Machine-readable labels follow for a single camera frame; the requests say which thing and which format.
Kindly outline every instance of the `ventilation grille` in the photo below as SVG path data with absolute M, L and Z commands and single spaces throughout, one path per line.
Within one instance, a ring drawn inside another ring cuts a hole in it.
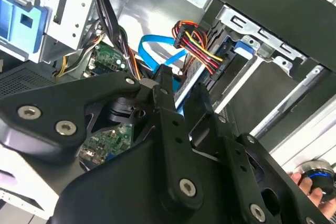
M 54 83 L 27 68 L 0 76 L 0 98 L 30 89 L 51 86 Z

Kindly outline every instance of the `black knob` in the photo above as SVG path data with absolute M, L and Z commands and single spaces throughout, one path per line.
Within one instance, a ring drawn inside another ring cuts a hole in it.
M 322 202 L 329 201 L 336 197 L 334 186 L 334 174 L 322 169 L 309 170 L 302 174 L 302 179 L 309 177 L 313 181 L 311 190 L 321 188 L 323 192 Z

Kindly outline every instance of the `red wire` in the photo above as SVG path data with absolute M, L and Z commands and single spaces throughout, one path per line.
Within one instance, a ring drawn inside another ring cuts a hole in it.
M 190 48 L 192 48 L 193 50 L 197 51 L 197 53 L 199 54 L 200 57 L 202 57 L 202 59 L 206 62 L 208 62 L 209 64 L 211 64 L 215 69 L 217 69 L 219 67 L 219 65 L 211 60 L 209 60 L 208 57 L 206 57 L 202 51 L 200 51 L 198 48 L 196 48 L 193 44 L 191 44 L 188 40 L 186 40 L 185 38 L 182 38 L 183 42 L 186 43 L 186 45 L 188 45 Z

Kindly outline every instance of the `orange wire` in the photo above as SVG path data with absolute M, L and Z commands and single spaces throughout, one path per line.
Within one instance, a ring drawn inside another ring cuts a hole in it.
M 180 25 L 181 23 L 185 23 L 185 22 L 188 22 L 188 23 L 193 23 L 195 25 L 197 25 L 197 23 L 193 22 L 193 21 L 190 21 L 190 20 L 184 20 L 184 21 L 180 21 Z M 172 29 L 172 34 L 173 34 L 173 37 L 176 39 L 176 35 L 175 35 L 175 32 L 174 32 L 174 28 Z M 203 41 L 200 39 L 200 35 L 197 34 L 196 35 L 198 37 L 198 39 L 201 41 L 201 44 L 202 46 L 204 47 L 204 44 L 203 44 Z M 203 61 L 200 57 L 196 56 L 193 54 L 193 52 L 189 51 L 187 48 L 185 48 L 184 46 L 181 45 L 182 48 L 184 48 L 185 50 L 187 50 L 194 58 L 196 58 L 197 60 L 199 60 L 205 67 L 206 69 L 210 72 L 210 74 L 213 74 L 214 72 L 211 70 L 211 68 L 206 64 L 205 61 Z
M 138 64 L 136 63 L 136 59 L 135 59 L 135 55 L 132 51 L 132 49 L 130 47 L 128 47 L 128 50 L 130 51 L 131 55 L 132 55 L 132 60 L 134 62 L 134 66 L 135 66 L 135 72 L 136 72 L 136 75 L 138 76 L 138 80 L 140 81 L 141 80 L 141 76 L 140 76 L 140 73 L 139 73 L 139 69 L 138 69 Z
M 195 23 L 195 22 L 193 22 L 192 20 L 182 20 L 182 21 L 180 21 L 180 24 L 181 24 L 181 23 L 191 23 L 191 24 L 193 24 L 193 25 L 198 26 L 198 23 Z
M 204 42 L 203 42 L 203 40 L 202 40 L 202 38 L 201 38 L 201 36 L 199 35 L 199 33 L 198 32 L 196 32 L 196 31 L 194 31 L 193 33 L 192 33 L 192 35 L 196 35 L 196 37 L 198 38 L 198 40 L 200 41 L 200 43 L 201 43 L 201 46 L 205 49 L 205 45 L 204 45 Z
M 205 32 L 203 32 L 203 34 L 204 34 L 204 38 L 205 38 L 205 46 L 207 46 L 208 45 L 208 36 L 206 36 Z

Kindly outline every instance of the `yellow wire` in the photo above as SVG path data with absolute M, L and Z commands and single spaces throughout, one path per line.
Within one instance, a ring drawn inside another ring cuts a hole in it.
M 220 57 L 217 57 L 215 55 L 213 55 L 212 53 L 208 52 L 207 50 L 205 50 L 203 47 L 201 47 L 190 35 L 190 33 L 188 33 L 187 31 L 185 32 L 185 34 L 187 34 L 189 40 L 195 44 L 196 47 L 198 47 L 202 52 L 206 53 L 208 56 L 210 56 L 211 58 L 214 58 L 216 60 L 219 60 L 219 61 L 223 61 L 223 59 L 221 59 Z
M 94 43 L 90 48 L 88 48 L 88 50 L 86 50 L 86 52 L 84 53 L 83 58 L 85 58 L 86 55 L 88 54 L 88 52 L 90 52 L 90 51 L 91 51 L 96 45 L 98 45 L 102 40 L 103 40 L 103 35 L 100 35 L 100 37 L 99 37 L 97 40 L 95 40 L 95 43 Z M 75 52 L 71 52 L 71 53 L 69 53 L 69 54 L 67 54 L 67 55 L 64 55 L 64 57 L 67 57 L 67 56 L 69 56 L 69 55 L 73 55 L 73 54 L 75 54 L 75 53 L 77 53 L 77 51 L 75 51 Z M 60 73 L 57 77 L 62 77 L 63 75 L 65 75 L 66 72 L 64 73 L 64 71 L 65 71 L 65 67 L 64 67 L 63 72 Z

